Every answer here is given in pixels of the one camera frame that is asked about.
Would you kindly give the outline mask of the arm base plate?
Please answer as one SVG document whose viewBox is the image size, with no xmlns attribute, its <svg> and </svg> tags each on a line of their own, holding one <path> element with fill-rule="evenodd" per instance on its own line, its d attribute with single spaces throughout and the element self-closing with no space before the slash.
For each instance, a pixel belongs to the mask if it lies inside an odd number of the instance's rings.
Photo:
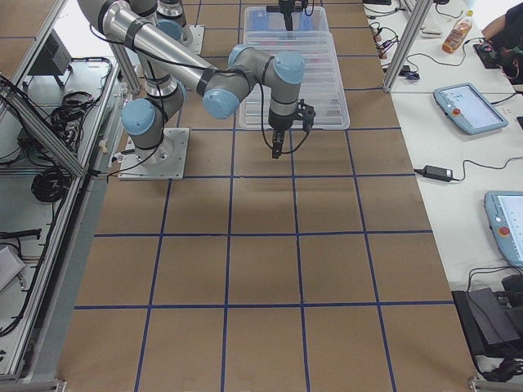
<svg viewBox="0 0 523 392">
<path fill-rule="evenodd" d="M 182 28 L 181 43 L 192 52 L 200 55 L 203 47 L 204 26 L 187 24 Z"/>
<path fill-rule="evenodd" d="M 165 128 L 163 143 L 157 150 L 146 153 L 136 149 L 129 136 L 127 149 L 119 162 L 120 170 L 117 173 L 120 180 L 182 180 L 186 168 L 186 156 L 190 140 L 190 129 Z"/>
</svg>

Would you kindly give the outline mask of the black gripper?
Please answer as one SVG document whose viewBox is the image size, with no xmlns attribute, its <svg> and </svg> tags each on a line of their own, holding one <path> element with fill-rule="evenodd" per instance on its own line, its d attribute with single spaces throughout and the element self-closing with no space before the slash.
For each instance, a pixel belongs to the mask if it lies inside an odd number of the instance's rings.
<svg viewBox="0 0 523 392">
<path fill-rule="evenodd" d="M 315 108 L 308 105 L 303 99 L 297 102 L 297 108 L 291 114 L 277 114 L 269 110 L 268 123 L 274 130 L 272 132 L 271 156 L 279 159 L 283 153 L 285 131 L 290 129 L 295 121 L 302 123 L 302 130 L 309 132 L 314 126 Z"/>
<path fill-rule="evenodd" d="M 301 12 L 305 9 L 305 0 L 279 0 L 280 12 Z M 285 28 L 293 30 L 293 17 L 291 13 L 284 15 Z"/>
</svg>

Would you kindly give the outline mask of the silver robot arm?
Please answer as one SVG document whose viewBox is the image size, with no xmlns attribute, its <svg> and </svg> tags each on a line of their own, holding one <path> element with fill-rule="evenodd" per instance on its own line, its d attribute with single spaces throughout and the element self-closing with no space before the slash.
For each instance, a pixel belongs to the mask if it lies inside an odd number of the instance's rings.
<svg viewBox="0 0 523 392">
<path fill-rule="evenodd" d="M 297 6 L 296 1 L 279 0 L 277 6 L 266 6 L 266 12 L 280 13 L 283 16 L 285 29 L 293 31 L 293 14 L 306 11 L 308 3 L 307 0 L 301 0 L 300 6 Z M 156 25 L 168 36 L 187 47 L 193 42 L 193 35 L 186 21 L 183 1 L 157 1 Z"/>
<path fill-rule="evenodd" d="M 202 96 L 204 108 L 214 118 L 231 116 L 254 87 L 270 88 L 268 114 L 261 120 L 273 130 L 266 142 L 273 158 L 285 153 L 285 133 L 296 121 L 310 133 L 315 111 L 299 97 L 305 68 L 301 54 L 280 51 L 271 55 L 237 45 L 227 69 L 221 70 L 161 30 L 161 22 L 184 18 L 180 1 L 81 1 L 78 5 L 91 28 L 107 41 L 159 67 L 149 72 L 154 82 L 164 75 L 177 79 Z"/>
</svg>

